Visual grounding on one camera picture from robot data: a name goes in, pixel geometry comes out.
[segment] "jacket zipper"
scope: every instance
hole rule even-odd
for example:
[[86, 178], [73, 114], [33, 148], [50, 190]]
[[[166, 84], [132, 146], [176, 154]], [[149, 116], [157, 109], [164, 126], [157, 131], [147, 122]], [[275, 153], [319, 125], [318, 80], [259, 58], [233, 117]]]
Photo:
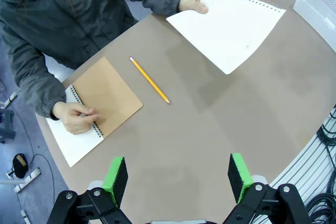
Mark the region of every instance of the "jacket zipper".
[[[55, 0], [51, 0], [55, 3], [55, 5], [57, 6], [58, 9], [61, 10], [61, 12], [63, 12], [64, 14], [70, 15], [68, 14], [62, 7], [59, 6], [59, 4], [55, 1]], [[75, 21], [75, 23], [77, 24], [77, 26], [82, 30], [82, 32], [85, 34], [85, 36], [91, 40], [91, 42], [98, 48], [98, 50], [100, 50], [101, 48], [98, 47], [98, 45], [95, 43], [95, 41], [90, 37], [90, 35], [87, 34], [87, 32], [84, 30], [84, 28], [82, 27], [82, 25], [77, 21], [77, 19], [73, 18], [73, 20]]]

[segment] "table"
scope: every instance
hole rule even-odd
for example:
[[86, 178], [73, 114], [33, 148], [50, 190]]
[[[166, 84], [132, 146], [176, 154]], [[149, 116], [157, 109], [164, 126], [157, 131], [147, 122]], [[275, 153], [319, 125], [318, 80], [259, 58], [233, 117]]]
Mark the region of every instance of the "table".
[[336, 55], [292, 10], [295, 0], [261, 1], [287, 11], [257, 51], [229, 75], [163, 17], [151, 15], [64, 81], [67, 87], [105, 56], [144, 104], [73, 168], [38, 116], [69, 188], [83, 193], [91, 181], [104, 179], [113, 157], [124, 155], [129, 182], [122, 209], [134, 223], [198, 218], [221, 223], [235, 205], [227, 178], [231, 152], [241, 152], [250, 172], [271, 182], [336, 103]]

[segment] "white container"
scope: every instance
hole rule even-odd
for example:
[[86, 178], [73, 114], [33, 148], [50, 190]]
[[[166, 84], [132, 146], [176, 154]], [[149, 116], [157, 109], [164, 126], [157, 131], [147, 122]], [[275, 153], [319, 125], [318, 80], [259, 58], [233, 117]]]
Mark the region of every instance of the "white container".
[[296, 0], [293, 9], [336, 51], [336, 0]]

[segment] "screw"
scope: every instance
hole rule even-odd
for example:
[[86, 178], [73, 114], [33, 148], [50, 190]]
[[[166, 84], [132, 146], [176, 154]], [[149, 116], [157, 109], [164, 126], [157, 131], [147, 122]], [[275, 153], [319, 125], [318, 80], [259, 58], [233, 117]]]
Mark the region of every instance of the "screw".
[[255, 188], [256, 188], [257, 191], [261, 191], [263, 187], [262, 187], [262, 185], [256, 185]]
[[99, 196], [99, 195], [100, 195], [100, 190], [96, 190], [96, 191], [94, 191], [93, 195], [95, 195], [95, 196]]
[[72, 193], [68, 193], [65, 197], [66, 197], [67, 199], [71, 199], [71, 198], [72, 198]]
[[289, 189], [288, 186], [285, 186], [283, 190], [284, 190], [284, 192], [286, 192], [286, 193], [288, 193], [288, 192], [290, 191], [290, 189]]

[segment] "person's left hand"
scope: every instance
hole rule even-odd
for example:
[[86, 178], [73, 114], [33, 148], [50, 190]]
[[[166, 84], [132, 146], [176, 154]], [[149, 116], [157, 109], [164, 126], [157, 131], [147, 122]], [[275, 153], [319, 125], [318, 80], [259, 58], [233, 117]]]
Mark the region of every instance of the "person's left hand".
[[181, 0], [178, 5], [178, 11], [195, 10], [198, 13], [205, 14], [209, 11], [208, 7], [201, 3], [201, 0]]

